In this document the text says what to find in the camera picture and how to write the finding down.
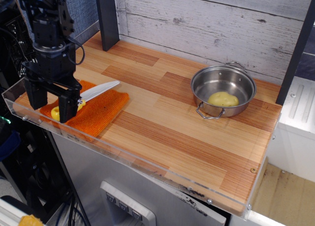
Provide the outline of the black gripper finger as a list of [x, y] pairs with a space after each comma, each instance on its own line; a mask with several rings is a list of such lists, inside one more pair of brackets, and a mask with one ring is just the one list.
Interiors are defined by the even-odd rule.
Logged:
[[29, 98], [30, 105], [34, 110], [40, 109], [47, 105], [47, 91], [41, 85], [41, 83], [25, 78], [24, 86]]
[[78, 109], [79, 92], [64, 92], [59, 96], [60, 122], [66, 123], [75, 117]]

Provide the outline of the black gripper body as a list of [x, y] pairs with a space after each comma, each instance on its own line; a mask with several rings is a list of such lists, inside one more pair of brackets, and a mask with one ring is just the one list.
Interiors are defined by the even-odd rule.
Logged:
[[77, 41], [66, 40], [56, 47], [33, 45], [37, 62], [22, 62], [26, 78], [41, 83], [47, 93], [58, 97], [64, 92], [81, 91], [82, 86], [74, 78]]

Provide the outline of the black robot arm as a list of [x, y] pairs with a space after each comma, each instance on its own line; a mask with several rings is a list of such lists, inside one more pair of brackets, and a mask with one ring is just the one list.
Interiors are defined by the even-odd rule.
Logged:
[[35, 62], [24, 62], [25, 86], [34, 110], [48, 103], [47, 94], [58, 97], [59, 122], [77, 114], [82, 86], [74, 78], [76, 41], [74, 21], [66, 0], [18, 0], [27, 13], [34, 36]]

